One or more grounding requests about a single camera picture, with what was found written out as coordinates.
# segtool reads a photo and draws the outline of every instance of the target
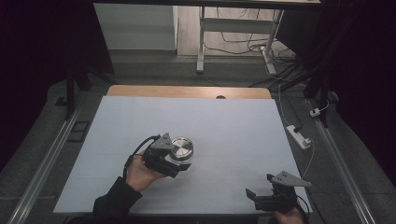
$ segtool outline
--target black sleeve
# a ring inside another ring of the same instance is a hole
[[[85,219],[81,224],[118,224],[128,216],[132,205],[142,197],[140,192],[131,188],[118,177],[108,193],[95,200],[93,217]]]

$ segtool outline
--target white tabletop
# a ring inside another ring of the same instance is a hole
[[[274,100],[106,96],[54,212],[90,213],[134,149],[164,133],[190,138],[192,166],[175,179],[153,183],[131,213],[262,213],[245,189],[272,195],[266,174],[299,176]],[[303,188],[296,191],[308,202]]]

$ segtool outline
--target wall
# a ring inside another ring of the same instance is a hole
[[[124,4],[94,7],[108,49],[177,48],[177,7]]]

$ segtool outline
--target silver lid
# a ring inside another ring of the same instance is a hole
[[[169,155],[175,161],[186,161],[192,156],[193,147],[190,139],[177,137],[172,140],[172,144],[175,149],[173,149]]]

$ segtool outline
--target power strip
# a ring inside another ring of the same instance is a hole
[[[294,141],[297,143],[297,145],[300,147],[300,149],[305,150],[309,147],[311,147],[311,140],[309,138],[303,138],[303,136],[300,134],[300,132],[295,133],[296,127],[294,125],[290,125],[286,127],[286,130],[288,130],[289,134],[293,137]]]
[[[309,114],[311,115],[312,118],[314,118],[314,117],[320,115],[320,110],[318,108],[313,109],[313,110],[309,111]]]

